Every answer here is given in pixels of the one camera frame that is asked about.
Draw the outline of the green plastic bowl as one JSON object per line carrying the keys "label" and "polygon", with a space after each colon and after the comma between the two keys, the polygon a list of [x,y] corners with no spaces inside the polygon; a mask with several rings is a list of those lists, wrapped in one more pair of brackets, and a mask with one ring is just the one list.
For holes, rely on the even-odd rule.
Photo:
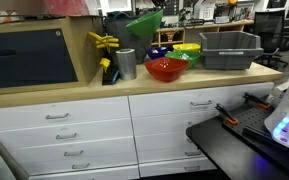
{"label": "green plastic bowl", "polygon": [[162,17],[162,10],[151,12],[128,23],[126,29],[139,37],[152,35],[160,27]]}

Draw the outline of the red plastic bowl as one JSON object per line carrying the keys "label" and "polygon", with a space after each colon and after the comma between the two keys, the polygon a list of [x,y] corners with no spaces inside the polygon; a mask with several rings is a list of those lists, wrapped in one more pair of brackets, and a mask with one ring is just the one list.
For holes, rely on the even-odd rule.
{"label": "red plastic bowl", "polygon": [[156,80],[172,82],[177,80],[188,68],[186,60],[161,57],[144,64],[149,74]]}

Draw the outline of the blue plastic bowl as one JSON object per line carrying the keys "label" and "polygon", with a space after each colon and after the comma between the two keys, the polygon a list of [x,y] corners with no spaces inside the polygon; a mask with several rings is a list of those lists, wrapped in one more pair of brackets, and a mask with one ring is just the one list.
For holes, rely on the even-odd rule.
{"label": "blue plastic bowl", "polygon": [[147,55],[151,60],[164,57],[166,53],[171,52],[172,47],[162,46],[162,47],[151,47],[146,51]]}

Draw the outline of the yellow plastic bowl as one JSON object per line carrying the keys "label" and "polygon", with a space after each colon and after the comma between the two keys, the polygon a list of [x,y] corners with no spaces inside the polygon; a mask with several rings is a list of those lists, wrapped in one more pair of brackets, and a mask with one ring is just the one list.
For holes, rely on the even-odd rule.
{"label": "yellow plastic bowl", "polygon": [[174,50],[180,51],[196,51],[200,52],[201,46],[196,43],[184,43],[184,44],[175,44],[173,45]]}

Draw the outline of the green bowl beside bin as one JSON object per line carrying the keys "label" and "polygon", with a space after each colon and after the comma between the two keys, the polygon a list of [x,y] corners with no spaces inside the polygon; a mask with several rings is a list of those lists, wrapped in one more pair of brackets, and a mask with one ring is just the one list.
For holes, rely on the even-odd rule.
{"label": "green bowl beside bin", "polygon": [[168,58],[175,58],[180,60],[186,60],[189,62],[188,68],[194,68],[199,59],[201,58],[201,53],[197,51],[172,51],[165,54]]}

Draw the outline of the silver metal cylinder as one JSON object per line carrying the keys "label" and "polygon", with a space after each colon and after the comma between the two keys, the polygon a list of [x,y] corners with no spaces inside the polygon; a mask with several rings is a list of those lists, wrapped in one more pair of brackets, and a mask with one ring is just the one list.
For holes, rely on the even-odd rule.
{"label": "silver metal cylinder", "polygon": [[120,49],[116,51],[117,63],[122,80],[129,81],[137,77],[136,58],[134,49]]}

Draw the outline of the white drawer cabinet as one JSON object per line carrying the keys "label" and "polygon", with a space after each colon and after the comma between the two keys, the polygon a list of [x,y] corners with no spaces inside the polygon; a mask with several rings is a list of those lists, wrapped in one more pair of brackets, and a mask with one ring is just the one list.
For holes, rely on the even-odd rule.
{"label": "white drawer cabinet", "polygon": [[0,144],[29,180],[131,180],[213,169],[187,128],[269,82],[0,108]]}

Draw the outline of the wooden shelving unit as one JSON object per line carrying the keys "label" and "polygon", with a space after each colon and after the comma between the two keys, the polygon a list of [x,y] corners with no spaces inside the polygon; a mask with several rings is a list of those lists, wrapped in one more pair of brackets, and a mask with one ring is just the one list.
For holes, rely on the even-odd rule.
{"label": "wooden shelving unit", "polygon": [[199,43],[198,34],[201,32],[243,31],[253,23],[253,20],[242,20],[225,24],[206,23],[187,27],[160,28],[153,38],[152,46],[161,47],[182,43]]}

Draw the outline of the yellow clamps on stand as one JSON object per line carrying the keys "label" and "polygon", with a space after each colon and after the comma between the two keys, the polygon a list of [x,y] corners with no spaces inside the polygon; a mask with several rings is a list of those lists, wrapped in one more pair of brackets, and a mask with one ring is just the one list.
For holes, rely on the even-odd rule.
{"label": "yellow clamps on stand", "polygon": [[111,49],[119,48],[119,39],[110,35],[100,36],[93,32],[88,32],[87,35],[95,40],[96,48],[104,51],[104,56],[100,60],[100,65],[104,72],[107,72],[111,65]]}

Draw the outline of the grey mesh basket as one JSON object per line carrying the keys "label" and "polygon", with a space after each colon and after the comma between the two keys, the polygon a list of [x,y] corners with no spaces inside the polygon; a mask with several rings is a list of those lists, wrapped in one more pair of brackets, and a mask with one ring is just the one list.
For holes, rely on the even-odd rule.
{"label": "grey mesh basket", "polygon": [[137,64],[142,64],[147,55],[146,51],[151,47],[154,35],[136,36],[130,33],[126,25],[136,20],[124,12],[111,12],[104,18],[106,33],[119,39],[120,49],[134,49]]}

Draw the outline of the grey plastic storage bin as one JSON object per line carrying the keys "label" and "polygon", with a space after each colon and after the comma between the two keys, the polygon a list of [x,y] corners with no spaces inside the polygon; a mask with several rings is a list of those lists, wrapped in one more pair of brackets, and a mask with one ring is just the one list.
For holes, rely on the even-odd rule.
{"label": "grey plastic storage bin", "polygon": [[259,36],[242,31],[202,32],[199,38],[205,69],[249,69],[264,52]]}

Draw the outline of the wooden box dark panel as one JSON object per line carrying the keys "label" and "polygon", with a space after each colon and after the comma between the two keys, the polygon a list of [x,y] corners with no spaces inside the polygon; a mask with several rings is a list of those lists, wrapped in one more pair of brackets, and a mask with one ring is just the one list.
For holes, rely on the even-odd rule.
{"label": "wooden box dark panel", "polygon": [[100,16],[65,16],[0,24],[0,94],[88,85],[102,52],[90,32]]}

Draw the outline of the black office chair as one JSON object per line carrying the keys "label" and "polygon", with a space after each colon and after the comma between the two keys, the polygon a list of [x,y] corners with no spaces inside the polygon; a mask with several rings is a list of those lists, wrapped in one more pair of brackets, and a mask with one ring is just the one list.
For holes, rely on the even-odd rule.
{"label": "black office chair", "polygon": [[260,37],[263,54],[255,59],[255,62],[272,69],[283,68],[288,62],[283,61],[278,52],[284,38],[285,11],[256,12],[254,18],[254,34]]}

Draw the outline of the orange handled black clamp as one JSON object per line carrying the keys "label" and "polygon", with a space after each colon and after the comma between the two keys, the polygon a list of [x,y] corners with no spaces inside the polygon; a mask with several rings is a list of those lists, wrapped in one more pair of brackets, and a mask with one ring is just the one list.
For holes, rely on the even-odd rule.
{"label": "orange handled black clamp", "polygon": [[234,118],[231,113],[220,103],[217,103],[215,108],[224,116],[224,120],[231,124],[231,125],[237,125],[238,120]]}

